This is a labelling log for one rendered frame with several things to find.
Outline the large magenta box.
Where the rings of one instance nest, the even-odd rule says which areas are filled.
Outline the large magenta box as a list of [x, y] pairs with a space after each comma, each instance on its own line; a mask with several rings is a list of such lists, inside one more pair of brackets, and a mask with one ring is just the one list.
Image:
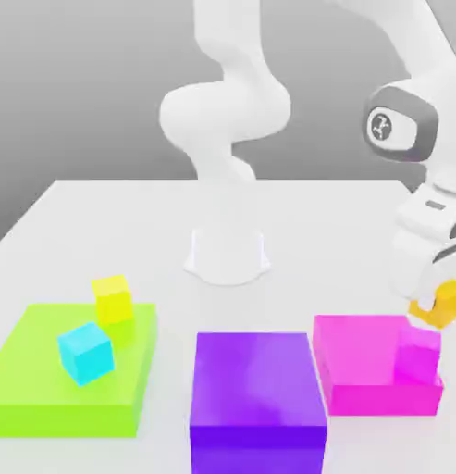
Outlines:
[[317, 315], [313, 346], [328, 414], [433, 417], [444, 385], [398, 377], [394, 359], [405, 316]]

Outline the small magenta cube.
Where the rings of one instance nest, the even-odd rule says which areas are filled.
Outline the small magenta cube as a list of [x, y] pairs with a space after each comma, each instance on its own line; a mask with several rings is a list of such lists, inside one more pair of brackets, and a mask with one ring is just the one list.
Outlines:
[[401, 327], [394, 359], [394, 373], [423, 384], [434, 384], [441, 355], [441, 334], [407, 324]]

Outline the large purple box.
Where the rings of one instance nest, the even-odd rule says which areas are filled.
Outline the large purple box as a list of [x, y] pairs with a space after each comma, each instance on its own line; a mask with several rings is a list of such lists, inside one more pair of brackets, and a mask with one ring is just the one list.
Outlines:
[[306, 333], [198, 333], [191, 474], [322, 474], [326, 441]]

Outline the small orange cube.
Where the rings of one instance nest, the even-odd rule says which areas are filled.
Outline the small orange cube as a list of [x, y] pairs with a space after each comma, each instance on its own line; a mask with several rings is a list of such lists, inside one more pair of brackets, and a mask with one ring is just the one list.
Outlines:
[[456, 319], [456, 280], [446, 281], [436, 289], [434, 305], [429, 311], [412, 301], [409, 314], [439, 330], [444, 329]]

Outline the large green box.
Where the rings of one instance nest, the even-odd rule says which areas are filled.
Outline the large green box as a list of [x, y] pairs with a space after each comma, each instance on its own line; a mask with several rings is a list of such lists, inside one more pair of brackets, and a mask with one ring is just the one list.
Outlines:
[[93, 304], [33, 304], [0, 349], [0, 437], [134, 437], [157, 335], [153, 304], [106, 328], [115, 370], [85, 386], [63, 368], [57, 338], [96, 319]]

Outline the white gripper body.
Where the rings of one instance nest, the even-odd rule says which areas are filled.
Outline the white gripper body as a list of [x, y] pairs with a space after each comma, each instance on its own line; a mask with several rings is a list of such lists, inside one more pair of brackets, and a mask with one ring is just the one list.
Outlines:
[[390, 257], [392, 287], [407, 300], [416, 300], [424, 277], [432, 277], [436, 289], [446, 281], [456, 280], [456, 237], [445, 242], [408, 230], [398, 231]]

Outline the small cyan cube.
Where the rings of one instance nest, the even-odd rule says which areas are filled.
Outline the small cyan cube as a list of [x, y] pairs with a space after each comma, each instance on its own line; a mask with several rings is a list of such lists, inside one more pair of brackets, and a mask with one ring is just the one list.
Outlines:
[[115, 370], [112, 342], [95, 322], [58, 335], [57, 345], [63, 368], [79, 387]]

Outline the small yellow cube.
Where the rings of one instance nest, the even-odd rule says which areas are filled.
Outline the small yellow cube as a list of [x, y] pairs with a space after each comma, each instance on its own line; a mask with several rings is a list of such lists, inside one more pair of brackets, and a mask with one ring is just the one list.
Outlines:
[[123, 275], [92, 281], [96, 317], [100, 326], [108, 326], [133, 319], [129, 284]]

